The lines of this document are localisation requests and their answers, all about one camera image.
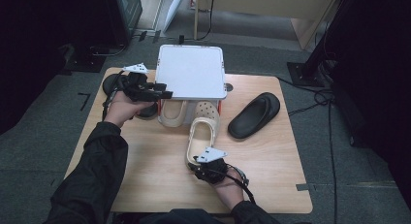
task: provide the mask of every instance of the black slipper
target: black slipper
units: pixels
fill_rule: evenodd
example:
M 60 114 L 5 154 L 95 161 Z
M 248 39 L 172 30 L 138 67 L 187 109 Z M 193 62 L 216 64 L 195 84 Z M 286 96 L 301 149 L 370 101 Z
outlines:
M 110 96 L 112 91 L 117 88 L 117 81 L 114 81 L 115 78 L 117 78 L 118 80 L 120 80 L 121 77 L 126 77 L 125 75 L 120 75 L 119 77 L 117 76 L 117 74 L 112 74 L 107 76 L 104 81 L 103 81 L 103 91 L 104 93 L 106 93 L 107 96 Z M 141 117 L 141 118 L 151 118 L 154 117 L 155 114 L 157 114 L 158 111 L 158 105 L 157 102 L 154 102 L 154 104 L 150 107 L 147 107 L 145 109 L 142 109 L 140 111 L 140 114 L 137 115 L 137 117 Z
M 245 139 L 269 123 L 279 112 L 278 98 L 264 92 L 252 100 L 229 124 L 228 131 L 236 139 Z

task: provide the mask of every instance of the person's right hand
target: person's right hand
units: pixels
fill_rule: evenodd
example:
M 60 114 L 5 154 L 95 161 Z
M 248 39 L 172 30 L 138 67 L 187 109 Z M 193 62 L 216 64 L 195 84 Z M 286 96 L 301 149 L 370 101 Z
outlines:
M 232 176 L 239 181 L 242 181 L 241 176 L 233 168 L 230 168 L 228 170 L 227 175 Z M 211 186 L 217 192 L 221 202 L 230 210 L 232 210 L 233 207 L 235 207 L 238 203 L 244 201 L 242 188 L 228 177 L 225 177 L 221 182 L 211 184 Z
M 153 102 L 133 102 L 123 91 L 117 91 L 110 103 L 109 111 L 104 121 L 111 122 L 121 128 L 125 121 L 153 104 Z

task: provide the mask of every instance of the wooden table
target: wooden table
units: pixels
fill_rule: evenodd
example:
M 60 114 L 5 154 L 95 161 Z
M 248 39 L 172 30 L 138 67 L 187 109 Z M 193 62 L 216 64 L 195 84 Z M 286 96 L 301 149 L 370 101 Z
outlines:
M 214 0 L 214 11 L 289 17 L 302 49 L 306 49 L 336 0 Z M 211 0 L 197 0 L 194 39 L 199 10 L 210 10 Z
M 117 73 L 110 68 L 106 75 Z M 154 81 L 155 71 L 148 74 Z M 249 189 L 256 203 L 269 213 L 309 213 L 312 204 L 300 157 L 291 128 L 284 97 L 277 78 L 226 75 L 234 90 L 222 102 L 221 128 L 215 147 L 228 152 L 225 161 L 250 179 Z M 281 102 L 279 114 L 262 130 L 239 141 L 227 132 L 230 121 L 262 92 L 275 94 Z M 67 170 L 68 175 L 79 162 L 83 145 L 101 121 L 106 96 L 99 89 L 79 143 Z M 209 213 L 229 213 L 213 189 L 198 180 L 184 164 L 190 126 L 165 127 L 157 118 L 134 118 L 122 127 L 121 136 L 129 144 L 127 169 L 120 191 L 112 206 L 117 212 L 159 212 L 172 208 L 203 208 Z

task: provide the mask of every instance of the white clog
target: white clog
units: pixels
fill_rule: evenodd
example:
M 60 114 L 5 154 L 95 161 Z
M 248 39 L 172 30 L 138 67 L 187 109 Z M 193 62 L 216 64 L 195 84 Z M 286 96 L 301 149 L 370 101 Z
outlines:
M 200 165 L 195 157 L 201 155 L 206 147 L 214 146 L 219 129 L 220 115 L 218 110 L 209 101 L 199 102 L 195 109 L 194 120 L 191 124 L 187 154 L 185 157 L 185 164 L 189 169 L 189 164 Z
M 188 101 L 163 100 L 160 113 L 160 122 L 168 127 L 180 126 L 187 113 Z

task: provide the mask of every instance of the cable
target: cable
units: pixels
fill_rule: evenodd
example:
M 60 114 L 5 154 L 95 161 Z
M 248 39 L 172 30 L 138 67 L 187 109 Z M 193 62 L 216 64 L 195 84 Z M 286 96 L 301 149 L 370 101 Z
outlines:
M 198 40 L 204 39 L 206 36 L 208 36 L 209 32 L 211 31 L 211 28 L 212 28 L 212 9 L 213 9 L 213 7 L 214 7 L 214 0 L 211 0 L 211 9 L 209 11 L 209 28 L 208 28 L 208 31 L 206 32 L 206 34 L 202 38 L 199 38 Z
M 335 67 L 335 63 L 331 66 L 330 60 L 323 60 L 319 66 L 321 75 L 326 79 L 329 84 L 333 84 L 333 79 L 330 77 L 331 69 Z
M 117 56 L 122 51 L 124 51 L 124 49 L 126 49 L 126 46 L 122 46 L 122 49 L 120 49 L 119 51 L 117 51 L 115 53 L 107 53 L 107 54 L 91 53 L 91 55 L 93 55 L 93 56 Z
M 283 81 L 283 82 L 285 82 L 285 83 L 287 83 L 287 84 L 289 84 L 289 85 L 292 85 L 293 87 L 299 88 L 299 89 L 301 89 L 301 90 L 306 90 L 306 91 L 310 91 L 310 92 L 314 92 L 314 93 L 317 92 L 317 90 L 313 90 L 313 89 L 305 88 L 305 87 L 302 87 L 302 86 L 294 85 L 292 82 L 287 81 L 287 80 L 284 80 L 284 79 L 282 79 L 282 78 L 280 78 L 280 77 L 276 77 L 276 78 L 278 78 L 278 80 L 280 80 L 280 81 Z
M 332 157 L 332 183 L 334 192 L 334 224 L 337 222 L 338 217 L 338 198 L 336 193 L 336 174 L 335 174 L 335 162 L 332 144 L 332 102 L 329 102 L 329 142 L 330 142 L 330 155 Z
M 305 111 L 311 110 L 311 109 L 313 109 L 317 106 L 325 106 L 325 105 L 329 104 L 331 102 L 331 100 L 333 99 L 333 97 L 332 98 L 327 98 L 323 93 L 332 93 L 332 91 L 329 90 L 329 89 L 318 90 L 317 92 L 314 93 L 314 101 L 315 101 L 314 105 L 309 106 L 307 108 L 303 108 L 303 109 L 295 110 L 295 111 L 292 111 L 292 112 L 288 112 L 288 115 L 292 116 L 292 115 L 294 115 L 296 113 L 299 113 L 299 112 L 305 112 Z M 324 100 L 320 101 L 318 99 L 318 96 L 322 97 Z
M 137 38 L 139 37 L 141 34 L 138 35 L 133 35 L 132 38 Z M 146 35 L 145 37 L 149 37 L 149 38 L 155 38 L 155 36 L 149 36 Z M 165 40 L 170 40 L 170 41 L 178 41 L 178 38 L 169 38 L 169 37 L 158 37 L 159 39 L 165 39 Z M 189 39 L 184 39 L 185 42 L 209 42 L 209 40 L 194 40 L 192 38 Z
M 238 179 L 236 179 L 236 178 L 234 178 L 234 177 L 232 177 L 232 176 L 229 176 L 229 175 L 227 175 L 227 174 L 223 174 L 223 173 L 220 173 L 220 172 L 218 172 L 218 171 L 215 171 L 215 170 L 213 170 L 213 169 L 206 169 L 207 171 L 209 171 L 209 172 L 213 172 L 213 173 L 217 173 L 217 174 L 219 174 L 219 175 L 222 175 L 222 176 L 225 176 L 225 177 L 228 177 L 228 178 L 230 178 L 230 179 L 232 179 L 240 188 L 242 188 L 243 190 L 244 190 L 244 192 L 248 195 L 248 198 L 250 199 L 250 202 L 252 203 L 252 204 L 256 204 L 256 201 L 254 200 L 254 195 L 251 193 L 251 191 L 247 188 L 247 186 L 245 186 L 245 184 L 243 183 L 243 182 L 241 182 L 241 181 L 239 181 Z
M 110 92 L 109 92 L 110 96 L 108 95 L 107 98 L 106 98 L 106 101 L 103 103 L 103 115 L 102 115 L 102 120 L 104 120 L 104 119 L 106 118 L 107 111 L 108 111 L 108 109 L 109 109 L 109 103 L 110 103 L 111 99 L 114 97 L 115 92 L 116 92 L 116 89 L 114 88 L 114 86 L 115 86 L 115 84 L 117 83 L 118 78 L 120 78 L 121 74 L 123 74 L 123 72 L 124 72 L 124 71 L 121 70 L 121 71 L 115 76 L 114 80 L 113 80 L 112 83 L 111 83 Z

